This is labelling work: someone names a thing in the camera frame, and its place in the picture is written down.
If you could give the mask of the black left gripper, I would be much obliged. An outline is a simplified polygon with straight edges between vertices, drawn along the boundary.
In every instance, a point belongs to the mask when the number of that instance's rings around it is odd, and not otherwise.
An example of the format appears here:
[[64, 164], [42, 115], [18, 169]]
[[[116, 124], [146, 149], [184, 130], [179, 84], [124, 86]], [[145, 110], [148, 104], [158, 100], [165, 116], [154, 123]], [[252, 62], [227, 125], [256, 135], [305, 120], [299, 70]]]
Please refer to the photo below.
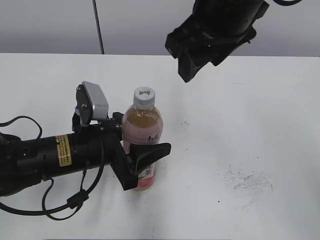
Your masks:
[[123, 116], [121, 112], [113, 112], [112, 118], [87, 126], [80, 125], [80, 118], [75, 113], [72, 116], [76, 159], [83, 158], [88, 169], [98, 168], [88, 191], [93, 191], [97, 186], [107, 165], [111, 166], [123, 190], [134, 189], [138, 185], [139, 174], [171, 153], [170, 143], [130, 144], [129, 158], [121, 144]]

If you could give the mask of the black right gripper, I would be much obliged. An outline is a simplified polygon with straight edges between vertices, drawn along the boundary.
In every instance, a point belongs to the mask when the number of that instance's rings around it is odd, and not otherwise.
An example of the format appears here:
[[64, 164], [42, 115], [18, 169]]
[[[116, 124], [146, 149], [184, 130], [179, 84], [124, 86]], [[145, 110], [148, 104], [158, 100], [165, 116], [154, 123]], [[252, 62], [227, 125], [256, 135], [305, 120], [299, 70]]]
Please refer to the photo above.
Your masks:
[[253, 24], [269, 6], [264, 0], [196, 0], [191, 15], [165, 41], [182, 80], [189, 83], [207, 63], [217, 66], [250, 43], [257, 35]]

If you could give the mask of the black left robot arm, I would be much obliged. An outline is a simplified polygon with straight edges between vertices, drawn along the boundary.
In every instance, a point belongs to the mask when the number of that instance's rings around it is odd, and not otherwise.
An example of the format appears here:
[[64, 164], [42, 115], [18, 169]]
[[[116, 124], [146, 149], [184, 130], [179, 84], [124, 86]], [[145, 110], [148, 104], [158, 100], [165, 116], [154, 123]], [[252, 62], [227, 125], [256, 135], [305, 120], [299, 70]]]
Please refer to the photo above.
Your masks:
[[148, 166], [168, 156], [170, 143], [122, 146], [121, 113], [113, 118], [81, 126], [64, 135], [21, 140], [0, 135], [0, 195], [16, 194], [26, 188], [85, 169], [110, 165], [123, 190], [134, 189], [138, 176]]

